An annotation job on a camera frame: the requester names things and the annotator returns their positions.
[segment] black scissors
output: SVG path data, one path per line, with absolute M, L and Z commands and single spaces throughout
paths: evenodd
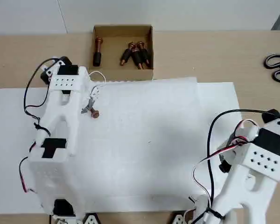
M 280 54 L 272 54 L 269 55 L 268 57 L 265 58 L 265 60 L 263 61 L 263 65 L 266 69 L 276 69 L 279 68 L 279 70 L 275 71 L 272 73 L 272 78 L 273 80 L 275 80 L 276 82 L 280 83 L 280 78 L 278 77 L 278 75 L 280 75 L 280 62 L 277 62 L 275 64 L 270 64 L 269 61 L 272 58 L 280 58 Z

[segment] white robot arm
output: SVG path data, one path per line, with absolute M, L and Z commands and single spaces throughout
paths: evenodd
M 198 198 L 193 220 L 207 212 L 196 223 L 234 224 L 236 220 L 231 217 L 231 211 L 239 204 L 249 211 L 245 223 L 266 223 L 266 211 L 280 181 L 280 118 L 276 119 L 280 114 L 276 110 L 269 112 L 276 116 L 263 114 L 263 128 L 253 126 L 237 130 L 237 136 L 245 136 L 249 143 L 220 155 L 220 169 L 228 172 L 227 179 L 211 209 L 207 210 L 205 195 Z

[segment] table surface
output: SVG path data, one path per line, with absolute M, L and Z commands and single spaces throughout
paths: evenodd
M 0 88 L 25 87 L 45 58 L 68 56 L 91 63 L 89 34 L 0 36 Z M 280 83 L 262 66 L 264 57 L 280 53 L 280 31 L 155 32 L 154 78 L 194 76 L 198 82 L 234 82 L 240 108 L 280 110 Z M 32 86 L 43 83 L 35 79 Z M 260 122 L 256 114 L 244 114 Z M 161 224 L 169 212 L 103 213 L 102 223 Z M 243 212 L 238 211 L 243 223 Z M 46 215 L 0 215 L 0 224 L 48 222 Z M 267 212 L 268 224 L 280 224 L 280 184 Z

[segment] open cardboard box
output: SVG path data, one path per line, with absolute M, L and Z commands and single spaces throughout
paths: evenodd
M 151 80 L 153 78 L 153 28 L 151 25 L 96 25 L 93 29 L 91 58 L 95 52 L 95 38 L 101 37 L 101 64 L 99 67 L 90 65 L 90 71 L 101 71 L 107 81 L 136 81 Z M 150 54 L 151 68 L 143 64 L 144 69 L 138 70 L 132 57 L 124 65 L 120 65 L 120 58 L 128 48 L 130 42 L 144 41 L 145 48 Z

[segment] screw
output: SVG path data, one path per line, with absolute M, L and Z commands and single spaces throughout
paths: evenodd
M 95 38 L 95 52 L 101 52 L 101 45 L 103 43 L 103 39 L 100 37 Z
M 103 39 L 100 37 L 95 38 L 95 52 L 93 54 L 93 62 L 92 65 L 98 67 L 101 65 L 101 45 L 103 43 Z
M 99 117 L 99 111 L 96 111 L 93 107 L 90 109 L 90 112 L 91 112 L 91 116 L 93 118 L 98 118 Z
M 143 69 L 142 63 L 141 63 L 141 58 L 139 55 L 139 49 L 138 48 L 134 48 L 132 50 L 132 57 L 134 60 L 135 65 L 137 66 L 138 69 Z
M 134 42 L 130 42 L 128 44 L 128 48 L 125 50 L 125 52 L 123 53 L 122 57 L 121 57 L 121 62 L 120 65 L 123 66 L 129 59 L 129 57 L 131 56 L 132 53 L 132 49 L 134 49 L 136 47 Z
M 141 51 L 141 56 L 142 56 L 142 59 L 144 61 L 144 63 L 149 66 L 149 59 L 148 59 L 148 52 L 147 50 L 144 48 L 144 42 L 143 41 L 139 41 L 137 43 L 137 47 L 140 49 Z

